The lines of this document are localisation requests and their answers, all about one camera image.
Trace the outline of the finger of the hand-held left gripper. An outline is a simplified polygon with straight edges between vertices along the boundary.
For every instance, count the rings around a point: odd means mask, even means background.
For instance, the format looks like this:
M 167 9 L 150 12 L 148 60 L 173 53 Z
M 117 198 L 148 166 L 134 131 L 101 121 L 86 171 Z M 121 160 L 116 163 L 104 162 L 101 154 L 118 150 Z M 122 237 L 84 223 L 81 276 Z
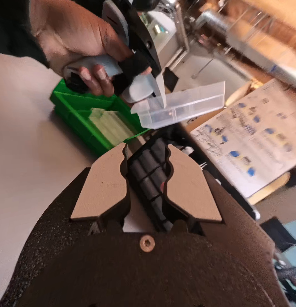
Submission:
M 154 92 L 154 77 L 152 75 L 138 75 L 131 85 L 129 85 L 121 94 L 121 98 L 127 103 L 136 103 L 146 99 Z
M 159 73 L 156 77 L 150 73 L 150 84 L 154 90 L 155 98 L 157 99 L 160 106 L 166 108 L 166 94 L 165 94 L 165 84 L 162 73 Z

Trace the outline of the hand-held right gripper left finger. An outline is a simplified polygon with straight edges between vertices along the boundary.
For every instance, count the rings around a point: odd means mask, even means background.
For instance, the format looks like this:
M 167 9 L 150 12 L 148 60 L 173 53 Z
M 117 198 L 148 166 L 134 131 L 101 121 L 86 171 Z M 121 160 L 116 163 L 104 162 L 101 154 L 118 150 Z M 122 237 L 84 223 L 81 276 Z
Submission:
M 127 144 L 120 143 L 92 164 L 70 216 L 72 221 L 124 221 L 131 209 L 126 150 Z

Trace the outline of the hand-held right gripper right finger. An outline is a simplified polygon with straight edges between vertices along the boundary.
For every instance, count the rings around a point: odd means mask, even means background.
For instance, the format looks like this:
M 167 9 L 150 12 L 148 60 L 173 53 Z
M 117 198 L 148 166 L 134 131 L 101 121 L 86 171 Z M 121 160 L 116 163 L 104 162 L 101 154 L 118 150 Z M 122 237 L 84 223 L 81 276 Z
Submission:
M 188 222 L 221 222 L 201 167 L 172 144 L 166 150 L 169 174 L 164 183 L 165 201 Z

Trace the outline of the black drawer cabinet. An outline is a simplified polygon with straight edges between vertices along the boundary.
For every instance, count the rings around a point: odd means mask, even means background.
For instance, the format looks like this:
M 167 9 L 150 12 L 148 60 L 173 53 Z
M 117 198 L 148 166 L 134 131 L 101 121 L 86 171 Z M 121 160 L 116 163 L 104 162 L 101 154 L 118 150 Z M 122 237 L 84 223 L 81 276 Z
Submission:
M 182 124 L 150 130 L 143 137 L 145 143 L 128 159 L 128 179 L 156 231 L 168 232 L 173 226 L 161 210 L 161 183 L 167 178 L 165 151 L 169 144 L 183 152 L 192 149 L 187 155 L 208 171 L 254 220 L 259 220 L 259 212 L 217 169 Z

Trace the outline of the green plastic bin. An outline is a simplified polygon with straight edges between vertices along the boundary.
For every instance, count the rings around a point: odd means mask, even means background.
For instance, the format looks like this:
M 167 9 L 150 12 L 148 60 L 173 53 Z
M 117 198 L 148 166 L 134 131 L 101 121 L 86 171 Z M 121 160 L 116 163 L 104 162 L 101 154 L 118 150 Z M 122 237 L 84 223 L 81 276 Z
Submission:
M 98 157 L 111 150 L 113 145 L 89 119 L 92 108 L 117 111 L 133 131 L 133 135 L 126 139 L 127 143 L 149 131 L 141 127 L 138 115 L 131 114 L 130 107 L 116 95 L 96 97 L 89 93 L 78 94 L 71 91 L 62 79 L 54 88 L 50 100 L 54 104 L 55 113 Z

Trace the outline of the person's left forearm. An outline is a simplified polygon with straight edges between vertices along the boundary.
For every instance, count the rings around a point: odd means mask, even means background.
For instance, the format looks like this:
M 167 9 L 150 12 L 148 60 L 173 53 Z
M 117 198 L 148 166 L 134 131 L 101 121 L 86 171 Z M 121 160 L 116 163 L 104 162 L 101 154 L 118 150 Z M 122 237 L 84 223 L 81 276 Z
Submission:
M 29 57 L 49 68 L 46 56 L 31 32 L 30 2 L 0 0 L 0 53 Z

